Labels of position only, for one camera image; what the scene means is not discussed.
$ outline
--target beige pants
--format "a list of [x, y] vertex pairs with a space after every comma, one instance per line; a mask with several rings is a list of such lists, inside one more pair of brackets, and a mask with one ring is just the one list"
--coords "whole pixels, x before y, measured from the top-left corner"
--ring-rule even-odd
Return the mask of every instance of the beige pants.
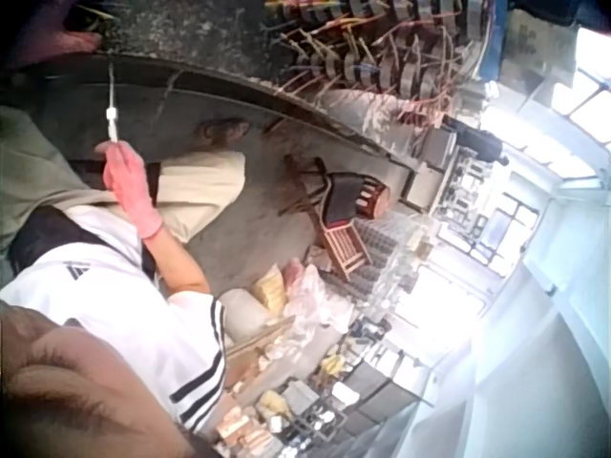
[[[161, 163], [158, 209], [186, 243], [238, 197], [243, 185], [242, 153], [207, 151], [168, 159]], [[126, 218], [114, 195], [83, 183], [27, 114], [0, 107], [0, 249], [36, 206], [66, 210], [90, 204]]]

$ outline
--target striped sleeve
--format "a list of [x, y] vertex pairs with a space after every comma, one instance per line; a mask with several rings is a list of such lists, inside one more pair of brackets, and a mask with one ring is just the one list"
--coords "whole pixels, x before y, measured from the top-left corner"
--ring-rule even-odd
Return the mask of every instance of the striped sleeve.
[[[214, 343], [214, 345], [201, 346], [194, 343], [204, 363], [200, 365], [200, 370], [195, 376], [184, 380], [179, 388], [170, 394], [170, 401], [176, 407], [182, 424], [190, 431], [197, 431], [204, 425], [222, 395], [226, 370], [223, 346], [224, 310], [221, 302], [215, 298], [211, 298], [211, 303], [209, 302], [209, 307], [206, 309], [201, 303], [193, 304], [192, 301], [186, 303], [184, 298], [178, 301], [176, 298], [170, 298], [170, 302], [183, 309], [197, 307], [198, 313], [193, 315], [193, 320], [196, 322], [189, 323], [199, 331], [193, 335], [200, 335], [202, 342], [205, 340]], [[213, 337], [202, 336], [203, 333], [210, 333]]]

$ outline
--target white t-shirt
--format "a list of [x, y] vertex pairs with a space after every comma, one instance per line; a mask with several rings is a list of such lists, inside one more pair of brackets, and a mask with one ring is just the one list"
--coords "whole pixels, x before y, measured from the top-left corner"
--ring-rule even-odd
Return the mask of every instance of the white t-shirt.
[[2, 289], [0, 299], [57, 324], [77, 319], [123, 356], [176, 421], [197, 430], [224, 383], [221, 303], [196, 292], [165, 300], [140, 268], [132, 224], [92, 206], [66, 214], [120, 253], [88, 243], [54, 248]]

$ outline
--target bright window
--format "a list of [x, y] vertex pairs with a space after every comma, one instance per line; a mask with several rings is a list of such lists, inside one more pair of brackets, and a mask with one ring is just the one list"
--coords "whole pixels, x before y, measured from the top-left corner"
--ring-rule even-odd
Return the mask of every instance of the bright window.
[[519, 260], [537, 219], [538, 212], [503, 194], [478, 240], [466, 240], [445, 227], [438, 237], [505, 277]]
[[537, 136], [537, 131], [517, 116], [495, 107], [488, 107], [482, 114], [480, 128], [518, 149], [524, 148]]
[[569, 157], [571, 152], [548, 135], [538, 135], [524, 150], [528, 156], [541, 164]]
[[578, 67], [611, 78], [611, 36], [579, 29], [575, 57]]
[[599, 84], [581, 72], [576, 72], [573, 78], [573, 88], [568, 88], [561, 83], [554, 85], [552, 95], [552, 108], [561, 115], [568, 115], [577, 106], [592, 95]]
[[569, 156], [563, 160], [552, 162], [549, 169], [562, 178], [587, 178], [595, 177], [596, 172], [588, 164], [577, 156]]
[[443, 275], [421, 266], [411, 294], [402, 292], [395, 313], [438, 349], [459, 344], [473, 331], [485, 302]]
[[571, 119], [598, 141], [611, 140], [611, 93], [602, 91], [571, 114]]

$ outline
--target pink rubber glove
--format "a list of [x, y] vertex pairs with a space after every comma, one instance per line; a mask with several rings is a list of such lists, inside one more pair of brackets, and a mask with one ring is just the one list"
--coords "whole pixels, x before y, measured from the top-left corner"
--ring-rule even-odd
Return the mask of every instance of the pink rubber glove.
[[151, 201], [142, 157], [126, 141], [105, 141], [95, 151], [106, 155], [104, 184], [115, 194], [140, 238], [149, 239], [161, 228], [163, 220]]

